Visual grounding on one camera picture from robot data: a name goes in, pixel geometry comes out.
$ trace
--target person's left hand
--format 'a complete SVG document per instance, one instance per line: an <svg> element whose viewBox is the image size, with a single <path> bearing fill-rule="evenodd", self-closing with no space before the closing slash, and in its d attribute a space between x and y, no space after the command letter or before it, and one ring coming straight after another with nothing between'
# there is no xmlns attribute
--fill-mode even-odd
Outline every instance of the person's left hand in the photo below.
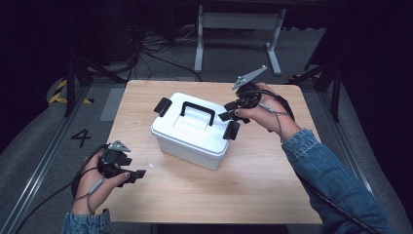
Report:
<svg viewBox="0 0 413 234"><path fill-rule="evenodd" d="M89 169L92 170L86 172L80 179L76 198L88 194L89 190L102 179L102 175L97 170L99 157L101 157L101 152L96 153L85 167L84 172ZM130 173L122 173L111 178L104 178L94 193L89 195L89 197L85 196L73 203L71 212L74 215L94 215L95 210L109 197L112 190L119 184L125 182L129 176Z"/></svg>

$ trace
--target forearm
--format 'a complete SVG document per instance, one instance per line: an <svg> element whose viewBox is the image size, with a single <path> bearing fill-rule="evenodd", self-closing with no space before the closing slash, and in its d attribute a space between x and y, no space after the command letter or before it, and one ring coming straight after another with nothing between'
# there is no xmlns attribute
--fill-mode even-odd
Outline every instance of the forearm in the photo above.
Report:
<svg viewBox="0 0 413 234"><path fill-rule="evenodd" d="M287 140L282 149L294 171L323 196L379 233L393 233L376 199L332 151L317 142L310 131L301 130ZM311 191L309 195L312 207L322 219L324 233L360 231L357 225L332 210Z"/></svg>
<svg viewBox="0 0 413 234"><path fill-rule="evenodd" d="M110 233L110 213L104 210L103 214L80 215L67 213L64 217L62 232L65 233Z"/></svg>

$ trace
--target hazard tape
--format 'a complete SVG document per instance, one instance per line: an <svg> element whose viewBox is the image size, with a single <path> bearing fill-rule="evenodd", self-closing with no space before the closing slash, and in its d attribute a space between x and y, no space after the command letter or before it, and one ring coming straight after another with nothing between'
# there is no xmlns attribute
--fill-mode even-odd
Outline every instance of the hazard tape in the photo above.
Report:
<svg viewBox="0 0 413 234"><path fill-rule="evenodd" d="M52 95L51 99L49 100L49 103L53 103L53 102L67 103L67 98L60 97L61 91L64 89L66 84L67 84L66 78L62 78L55 90L55 93ZM85 100L83 101L83 104L93 104L93 103L94 103L94 99L92 98L85 98Z"/></svg>

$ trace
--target hand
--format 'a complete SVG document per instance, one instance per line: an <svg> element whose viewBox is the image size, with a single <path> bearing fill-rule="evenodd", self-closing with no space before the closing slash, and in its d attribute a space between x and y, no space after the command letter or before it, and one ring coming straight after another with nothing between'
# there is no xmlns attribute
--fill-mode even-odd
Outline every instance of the hand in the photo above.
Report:
<svg viewBox="0 0 413 234"><path fill-rule="evenodd" d="M100 180L102 175L97 170L97 162L101 157L101 152L96 153L88 165L85 167L86 172L80 179L76 198L88 194L88 191ZM91 195L85 196L73 203L71 212L75 215L94 215L94 211L109 197L112 190L119 184L125 182L130 176L129 173L123 173L111 178L104 178L101 185Z"/></svg>
<svg viewBox="0 0 413 234"><path fill-rule="evenodd" d="M260 90L267 90L275 94L274 90L264 83L257 83L256 85ZM300 131L300 127L292 120L289 115L284 114L286 113L285 109L273 97L263 94L261 96L260 103L270 106L281 114L278 114L278 116L276 116L276 114L271 113L270 111L264 109L259 105L251 109L237 109L235 111L235 114L239 117L252 119L265 129L275 132L280 136L282 141L288 140L290 137Z"/></svg>

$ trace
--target black handle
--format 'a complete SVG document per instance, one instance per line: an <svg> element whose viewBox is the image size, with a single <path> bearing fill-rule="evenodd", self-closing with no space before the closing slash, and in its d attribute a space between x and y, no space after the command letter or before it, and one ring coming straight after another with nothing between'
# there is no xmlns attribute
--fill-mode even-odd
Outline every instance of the black handle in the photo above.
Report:
<svg viewBox="0 0 413 234"><path fill-rule="evenodd" d="M185 108L187 106L198 109L198 110L201 110L203 112L206 112L206 113L210 114L209 125L212 126L213 118L215 117L215 111L214 110L208 109L206 107L200 106L198 104L195 104L195 103L192 103L192 102L189 102L189 101L184 101L183 104L182 104L182 110L181 110L181 114L180 114L181 116L185 116Z"/></svg>

